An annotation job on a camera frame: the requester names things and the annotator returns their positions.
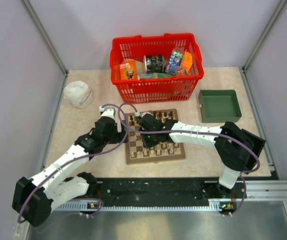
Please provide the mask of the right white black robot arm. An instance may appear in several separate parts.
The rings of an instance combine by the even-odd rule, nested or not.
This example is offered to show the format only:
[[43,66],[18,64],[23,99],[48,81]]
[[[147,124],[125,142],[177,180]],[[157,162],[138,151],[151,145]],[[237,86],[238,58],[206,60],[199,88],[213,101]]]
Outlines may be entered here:
[[141,114],[138,121],[145,147],[159,143],[189,143],[215,149],[224,165],[216,186],[217,193],[230,197],[236,190],[235,183],[247,168],[254,155],[254,142],[243,129],[227,121],[223,126],[206,127],[190,125],[178,120],[163,123],[152,114]]

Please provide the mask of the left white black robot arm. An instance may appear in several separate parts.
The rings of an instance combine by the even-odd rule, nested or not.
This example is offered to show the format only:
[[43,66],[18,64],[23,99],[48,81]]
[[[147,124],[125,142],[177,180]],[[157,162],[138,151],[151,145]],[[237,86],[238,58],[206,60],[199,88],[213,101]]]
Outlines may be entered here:
[[60,205],[82,195],[94,197],[97,186],[91,183],[90,173],[68,176],[94,157],[104,155],[107,145],[119,147],[124,143],[128,121],[121,120],[120,124],[118,131],[114,116],[102,114],[94,127],[80,135],[55,162],[30,178],[21,177],[15,184],[12,200],[12,209],[18,213],[17,223],[28,222],[38,227]]

